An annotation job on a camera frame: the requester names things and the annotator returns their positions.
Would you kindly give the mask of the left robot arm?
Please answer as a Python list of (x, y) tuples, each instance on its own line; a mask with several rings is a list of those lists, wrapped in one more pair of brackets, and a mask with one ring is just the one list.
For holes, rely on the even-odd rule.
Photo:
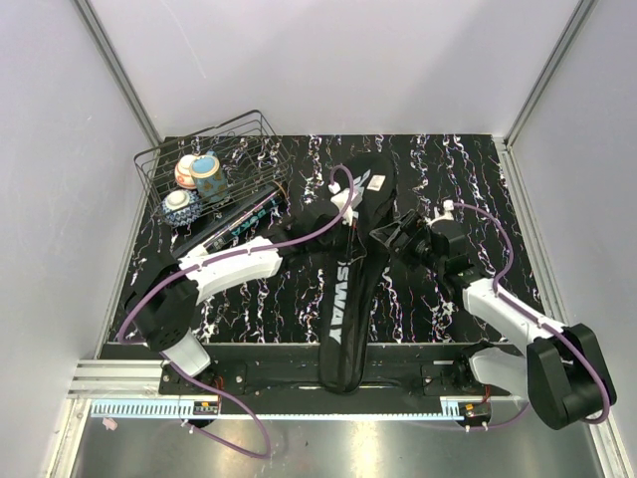
[(290, 255), (332, 248), (340, 229), (356, 226), (358, 213), (347, 206), (304, 212), (233, 248), (195, 253), (163, 263), (127, 299), (127, 316), (117, 332), (122, 345), (145, 345), (175, 364), (180, 382), (195, 394), (214, 384), (211, 358), (191, 331), (193, 310), (214, 295), (252, 280), (278, 274)]

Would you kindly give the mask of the black shuttlecock tube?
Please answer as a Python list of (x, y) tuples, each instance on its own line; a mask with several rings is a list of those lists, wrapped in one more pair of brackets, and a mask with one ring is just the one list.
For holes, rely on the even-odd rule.
[(261, 186), (246, 198), (213, 214), (212, 221), (172, 251), (175, 259), (213, 254), (258, 225), (273, 209), (287, 201), (285, 183)]

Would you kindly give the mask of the black racket bag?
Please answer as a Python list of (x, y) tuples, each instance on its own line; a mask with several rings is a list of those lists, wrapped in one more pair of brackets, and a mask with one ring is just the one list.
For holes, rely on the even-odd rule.
[(354, 189), (362, 193), (356, 212), (367, 255), (329, 259), (322, 242), (325, 232), (305, 244), (319, 254), (324, 280), (318, 378), (325, 389), (338, 394), (352, 393), (362, 382), (375, 289), (389, 261), (389, 253), (370, 232), (392, 222), (397, 187), (393, 162), (382, 153), (357, 154), (344, 166)]

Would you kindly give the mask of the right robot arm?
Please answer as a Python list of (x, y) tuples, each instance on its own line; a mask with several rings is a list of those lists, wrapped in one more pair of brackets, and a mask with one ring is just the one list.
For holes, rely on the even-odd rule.
[(458, 391), (505, 390), (526, 401), (554, 430), (608, 418), (617, 393), (594, 331), (541, 314), (488, 277), (472, 260), (467, 236), (452, 213), (427, 221), (409, 211), (371, 236), (393, 258), (426, 268), (447, 301), (489, 324), (517, 349), (512, 355), (485, 342), (463, 349), (451, 372)]

